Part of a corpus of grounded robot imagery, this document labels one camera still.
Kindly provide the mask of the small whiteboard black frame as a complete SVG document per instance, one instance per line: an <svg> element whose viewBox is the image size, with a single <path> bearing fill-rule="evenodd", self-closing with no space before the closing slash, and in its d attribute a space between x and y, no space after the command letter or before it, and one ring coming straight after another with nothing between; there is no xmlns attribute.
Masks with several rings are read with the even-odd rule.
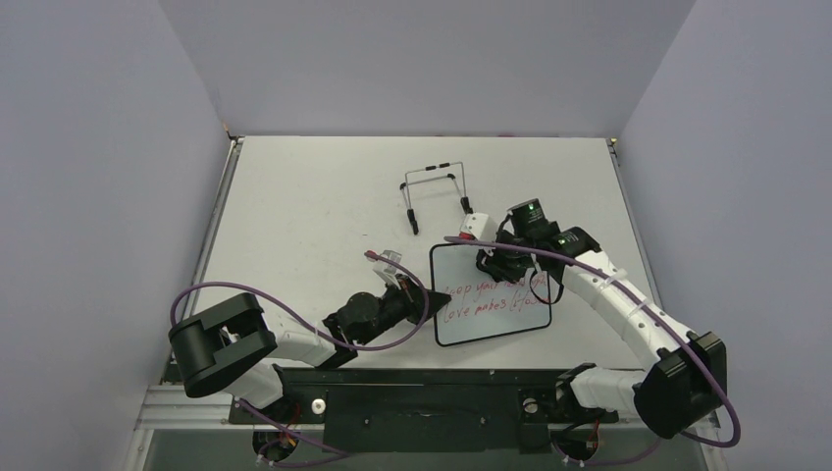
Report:
<svg viewBox="0 0 832 471"><path fill-rule="evenodd" d="M433 290L451 301L435 316L435 339L443 347L546 328L559 285L526 270L517 283L497 282L475 266L478 249L438 244L429 253Z"/></svg>

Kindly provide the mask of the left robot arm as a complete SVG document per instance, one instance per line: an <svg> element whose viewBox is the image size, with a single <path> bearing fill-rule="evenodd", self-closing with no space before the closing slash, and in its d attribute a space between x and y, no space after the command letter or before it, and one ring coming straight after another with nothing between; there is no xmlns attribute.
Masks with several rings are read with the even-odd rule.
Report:
<svg viewBox="0 0 832 471"><path fill-rule="evenodd" d="M407 321L420 327L446 307L451 295L421 290L398 275L385 292L358 292L318 325L298 330L267 327L262 293L239 286L239 293L183 320L175 320L168 339L189 397L230 393L253 405L267 421L280 422L292 409L283 374L267 358L298 361L332 370L373 351L373 340Z"/></svg>

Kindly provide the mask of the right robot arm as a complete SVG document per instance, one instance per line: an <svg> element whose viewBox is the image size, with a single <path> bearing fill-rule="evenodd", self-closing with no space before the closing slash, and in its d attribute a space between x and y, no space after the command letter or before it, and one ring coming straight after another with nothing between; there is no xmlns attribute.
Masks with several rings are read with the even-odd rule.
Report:
<svg viewBox="0 0 832 471"><path fill-rule="evenodd" d="M553 393L561 416L634 414L656 435L671 439L723 406L722 340L713 333L699 335L662 311L583 228L560 228L533 199L510 208L501 223L471 213L459 235L475 242L478 269L495 281L544 274L583 299L637 358L638 371L584 363L561 375Z"/></svg>

